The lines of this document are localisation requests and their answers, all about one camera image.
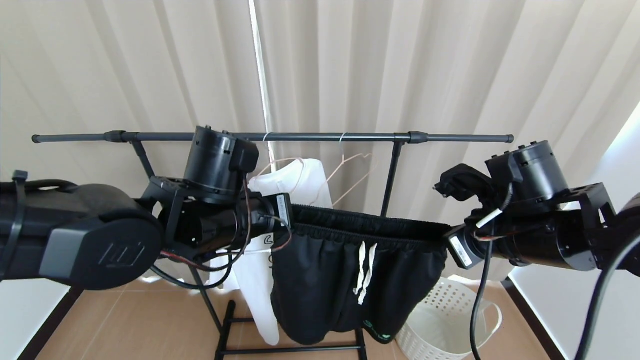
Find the floor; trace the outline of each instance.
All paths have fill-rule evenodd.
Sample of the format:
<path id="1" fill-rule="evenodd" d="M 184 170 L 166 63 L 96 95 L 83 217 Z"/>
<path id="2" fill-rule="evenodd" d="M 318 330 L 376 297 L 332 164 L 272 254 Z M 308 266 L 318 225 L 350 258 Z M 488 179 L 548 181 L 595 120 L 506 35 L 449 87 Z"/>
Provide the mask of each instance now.
<path id="1" fill-rule="evenodd" d="M 214 307 L 223 314 L 230 299 L 236 300 L 236 316 L 250 316 L 238 291 L 211 294 Z M 500 283 L 490 283 L 485 297 L 502 309 L 502 327 L 480 349 L 484 360 L 546 360 L 544 349 Z M 370 360 L 406 360 L 395 342 L 381 345 L 366 332 Z M 353 343 L 353 332 L 329 333 L 323 345 Z M 218 334 L 202 298 L 164 281 L 132 282 L 109 291 L 85 291 L 53 334 L 38 360 L 98 359 L 213 359 Z M 266 346 L 255 325 L 232 327 L 230 348 Z M 284 333 L 279 346 L 297 346 Z M 249 359 L 358 359 L 355 350 L 270 355 L 228 356 Z"/>

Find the laundry basket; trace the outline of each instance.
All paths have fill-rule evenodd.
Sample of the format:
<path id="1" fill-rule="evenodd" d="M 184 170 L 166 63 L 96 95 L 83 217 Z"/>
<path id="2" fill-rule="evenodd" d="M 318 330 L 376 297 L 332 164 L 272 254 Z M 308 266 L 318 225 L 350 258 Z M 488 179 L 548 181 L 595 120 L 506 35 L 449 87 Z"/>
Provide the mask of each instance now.
<path id="1" fill-rule="evenodd" d="M 459 360 L 471 354 L 469 324 L 476 293 L 456 281 L 441 278 L 429 295 L 419 303 L 396 337 L 409 360 Z M 498 320 L 487 328 L 484 312 L 495 307 Z M 491 338 L 502 324 L 502 311 L 493 302 L 482 300 L 476 322 L 478 348 Z"/>

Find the drawstring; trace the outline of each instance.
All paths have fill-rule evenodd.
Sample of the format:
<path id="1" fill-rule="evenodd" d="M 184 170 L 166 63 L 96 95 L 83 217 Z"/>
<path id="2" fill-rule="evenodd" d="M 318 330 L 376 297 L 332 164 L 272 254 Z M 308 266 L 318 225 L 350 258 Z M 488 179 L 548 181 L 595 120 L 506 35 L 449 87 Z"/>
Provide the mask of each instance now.
<path id="1" fill-rule="evenodd" d="M 355 295 L 358 295 L 358 292 L 360 290 L 362 290 L 360 292 L 360 296 L 358 297 L 358 305 L 362 305 L 364 303 L 364 298 L 367 296 L 367 288 L 369 287 L 369 284 L 371 283 L 371 278 L 373 277 L 373 262 L 376 259 L 376 248 L 378 247 L 378 244 L 375 243 L 373 244 L 373 246 L 371 246 L 371 248 L 369 248 L 369 271 L 367 271 L 367 274 L 364 274 L 364 258 L 367 254 L 367 249 L 366 246 L 364 245 L 364 241 L 362 242 L 362 245 L 360 246 L 360 256 L 359 256 L 359 262 L 360 262 L 360 272 L 358 273 L 358 282 L 357 282 L 357 287 L 355 289 L 353 289 L 353 293 Z"/>

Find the clothes hanger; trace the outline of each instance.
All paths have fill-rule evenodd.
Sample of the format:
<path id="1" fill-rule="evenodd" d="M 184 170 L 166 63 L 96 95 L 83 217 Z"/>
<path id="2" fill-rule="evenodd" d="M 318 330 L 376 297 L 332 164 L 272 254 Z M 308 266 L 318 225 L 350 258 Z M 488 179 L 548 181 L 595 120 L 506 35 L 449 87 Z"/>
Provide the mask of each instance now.
<path id="1" fill-rule="evenodd" d="M 347 162 L 349 162 L 349 161 L 351 161 L 351 160 L 353 160 L 355 158 L 359 158 L 359 157 L 362 157 L 363 159 L 366 159 L 369 156 L 373 157 L 372 153 L 369 153 L 369 154 L 366 154 L 366 155 L 360 153 L 360 154 L 354 155 L 354 156 L 352 156 L 352 157 L 350 157 L 350 158 L 345 160 L 344 159 L 344 147 L 342 146 L 342 139 L 344 138 L 344 135 L 346 135 L 346 134 L 347 133 L 343 133 L 342 136 L 340 136 L 340 140 L 338 141 L 338 144 L 340 145 L 340 151 L 342 153 L 342 161 L 340 162 L 340 165 L 338 165 L 338 167 L 335 168 L 335 170 L 331 173 L 331 175 L 329 175 L 329 177 L 327 177 L 326 181 L 322 184 L 322 186 L 324 186 L 324 184 L 328 184 L 329 180 L 331 180 L 331 178 L 335 175 L 335 173 L 338 172 L 338 170 L 340 170 L 340 168 L 344 164 L 346 164 Z M 355 183 L 355 185 L 353 185 L 349 190 L 347 190 L 347 192 L 344 193 L 344 195 L 342 195 L 338 200 L 336 200 L 332 204 L 332 206 L 335 206 L 338 202 L 340 202 L 342 199 L 344 199 L 345 196 L 347 196 L 353 189 L 355 189 L 356 186 L 358 186 L 364 179 L 366 179 L 367 176 L 369 176 L 369 174 L 371 174 L 374 170 L 376 170 L 377 167 L 378 167 L 378 163 L 376 162 L 376 164 L 372 167 L 372 169 L 368 173 L 366 173 L 360 180 L 358 180 L 358 182 Z M 320 198 L 320 190 L 318 190 L 318 193 L 316 194 L 316 199 L 311 202 L 311 205 L 315 204 L 316 201 L 318 201 L 318 198 Z"/>
<path id="2" fill-rule="evenodd" d="M 271 133 L 266 133 L 266 134 L 264 135 L 264 138 L 262 138 L 262 142 L 263 142 L 263 143 L 266 141 L 267 136 L 269 136 L 269 134 L 271 134 Z M 260 176 L 260 175 L 264 174 L 264 172 L 265 172 L 265 171 L 267 171 L 267 169 L 268 169 L 269 167 L 272 167 L 272 165 L 273 165 L 273 164 L 275 164 L 275 163 L 281 163 L 281 162 L 283 162 L 283 161 L 290 161 L 290 160 L 298 160 L 298 161 L 300 161 L 300 163 L 302 164 L 302 171 L 300 171 L 300 176 L 298 177 L 298 181 L 296 182 L 296 186 L 294 186 L 294 188 L 293 188 L 292 190 L 288 191 L 288 193 L 293 193 L 293 192 L 294 192 L 294 191 L 296 191 L 296 189 L 298 188 L 298 185 L 300 185 L 300 181 L 302 180 L 302 174 L 303 174 L 303 173 L 304 173 L 304 171 L 305 171 L 305 166 L 306 166 L 306 165 L 305 165 L 305 162 L 303 161 L 303 159 L 302 159 L 302 158 L 285 158 L 285 159 L 274 160 L 274 159 L 273 159 L 273 157 L 272 157 L 271 151 L 269 151 L 269 164 L 268 164 L 267 166 L 265 166 L 265 167 L 262 169 L 262 171 L 260 171 L 260 172 L 255 176 L 255 177 L 258 177 L 258 176 Z"/>

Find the clothing rack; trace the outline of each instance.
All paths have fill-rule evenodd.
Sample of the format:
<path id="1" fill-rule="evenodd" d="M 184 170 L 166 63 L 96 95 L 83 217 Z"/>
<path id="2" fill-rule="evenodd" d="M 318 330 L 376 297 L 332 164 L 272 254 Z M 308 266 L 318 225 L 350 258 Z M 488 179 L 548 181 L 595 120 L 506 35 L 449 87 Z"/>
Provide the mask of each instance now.
<path id="1" fill-rule="evenodd" d="M 434 135 L 420 131 L 409 131 L 408 133 L 233 133 L 237 138 L 253 142 L 261 141 L 278 141 L 278 142 L 393 142 L 394 147 L 391 154 L 391 164 L 387 175 L 387 185 L 385 195 L 382 202 L 381 217 L 387 216 L 389 202 L 391 200 L 391 192 L 393 190 L 396 171 L 402 147 L 406 144 L 417 144 L 426 142 L 500 142 L 512 143 L 513 135 Z M 190 142 L 193 139 L 193 133 L 135 133 L 127 131 L 110 131 L 104 134 L 81 134 L 81 135 L 33 135 L 31 140 L 34 143 L 45 142 L 87 142 L 87 141 L 107 141 L 116 143 L 130 143 L 136 155 L 139 157 L 148 177 L 155 176 L 151 163 L 142 142 Z M 203 286 L 202 278 L 197 270 L 191 268 L 191 273 L 195 278 L 197 285 Z M 234 311 L 236 310 L 236 302 L 230 300 L 227 305 L 224 320 L 220 322 L 220 318 L 213 308 L 211 299 L 207 291 L 200 289 L 200 294 L 204 299 L 205 305 L 209 310 L 213 322 L 216 324 L 220 332 L 218 347 L 216 349 L 215 360 L 223 360 L 227 355 L 245 355 L 245 354 L 279 354 L 286 352 L 308 352 L 308 351 L 324 351 L 324 350 L 357 350 L 359 360 L 367 360 L 367 351 L 364 341 L 362 329 L 356 329 L 356 343 L 353 345 L 334 345 L 334 346 L 310 346 L 310 347 L 272 347 L 272 348 L 253 348 L 242 350 L 229 350 L 227 343 L 231 332 L 231 325 L 234 323 L 253 322 L 253 318 L 236 318 Z"/>

